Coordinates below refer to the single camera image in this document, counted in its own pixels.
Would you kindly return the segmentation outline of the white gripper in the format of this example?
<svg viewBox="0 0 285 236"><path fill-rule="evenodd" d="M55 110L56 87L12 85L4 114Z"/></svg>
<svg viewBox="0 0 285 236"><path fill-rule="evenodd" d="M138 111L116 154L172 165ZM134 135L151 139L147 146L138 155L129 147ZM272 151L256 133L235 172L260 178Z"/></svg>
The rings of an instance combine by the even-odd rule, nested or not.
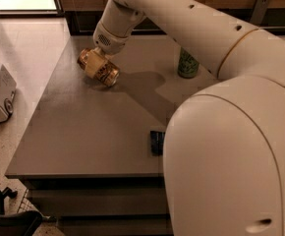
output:
<svg viewBox="0 0 285 236"><path fill-rule="evenodd" d="M124 25L107 25L100 21L93 34L96 48L91 49L86 55L85 73L92 79L105 80L108 75L106 64L108 59L105 54L119 53L127 43L130 36L129 28Z"/></svg>

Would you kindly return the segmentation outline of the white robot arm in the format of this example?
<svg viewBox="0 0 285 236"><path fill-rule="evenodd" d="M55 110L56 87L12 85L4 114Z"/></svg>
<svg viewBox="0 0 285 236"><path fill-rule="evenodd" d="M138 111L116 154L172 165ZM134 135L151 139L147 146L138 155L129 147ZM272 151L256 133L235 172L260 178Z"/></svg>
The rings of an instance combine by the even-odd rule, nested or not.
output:
<svg viewBox="0 0 285 236"><path fill-rule="evenodd" d="M195 0L108 0L97 49L120 52L143 18L219 81L166 129L174 236L285 236L285 40Z"/></svg>

